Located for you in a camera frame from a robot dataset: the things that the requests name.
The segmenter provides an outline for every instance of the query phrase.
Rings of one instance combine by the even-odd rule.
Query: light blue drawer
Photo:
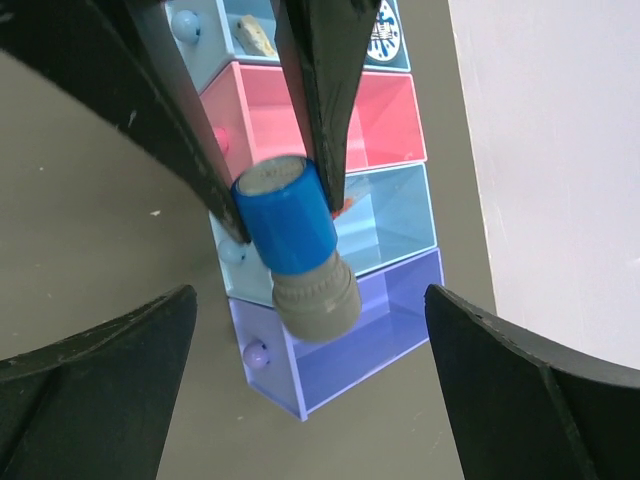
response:
[[[437,246],[425,164],[348,173],[351,209],[335,220],[338,252],[357,277]],[[227,295],[272,306],[269,270],[253,245],[237,245],[211,216]]]
[[[358,279],[362,314],[327,344],[293,338],[275,310],[231,299],[247,382],[301,420],[429,339],[424,293],[442,285],[440,251]]]
[[[394,0],[388,4],[385,0],[383,4],[386,5],[381,9],[381,21],[373,33],[379,39],[372,38],[365,69],[409,72],[411,68],[400,17],[397,15],[397,4]],[[177,37],[176,44],[198,92],[204,91],[232,60],[254,65],[280,64],[277,56],[247,55],[233,35],[238,20],[250,14],[260,23],[275,49],[276,22],[269,0],[169,0],[165,9],[174,36]],[[173,22],[174,17],[184,11],[195,14],[197,21],[192,27]],[[195,33],[196,24],[199,27],[199,36],[197,42],[191,43],[189,33]]]

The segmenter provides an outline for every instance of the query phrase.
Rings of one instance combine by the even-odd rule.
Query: small figurine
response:
[[[347,179],[346,183],[344,206],[340,210],[331,213],[331,217],[334,220],[343,213],[348,212],[356,202],[371,193],[369,182],[362,177]]]
[[[267,34],[253,15],[245,15],[236,24],[233,35],[248,55],[277,57],[278,52],[271,46]]]

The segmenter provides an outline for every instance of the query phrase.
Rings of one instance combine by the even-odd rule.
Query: sticker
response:
[[[400,24],[393,8],[387,0],[382,0],[380,11],[373,25],[367,57],[375,62],[392,62],[402,46]]]

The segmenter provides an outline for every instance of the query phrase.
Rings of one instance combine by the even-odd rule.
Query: purple drawer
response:
[[[301,420],[429,339],[424,293],[443,284],[438,249],[358,279],[362,314],[345,336],[309,344],[269,307],[231,299],[247,382]]]

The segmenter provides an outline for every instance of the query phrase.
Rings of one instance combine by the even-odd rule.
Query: white wall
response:
[[[449,3],[498,313],[640,368],[640,2]]]

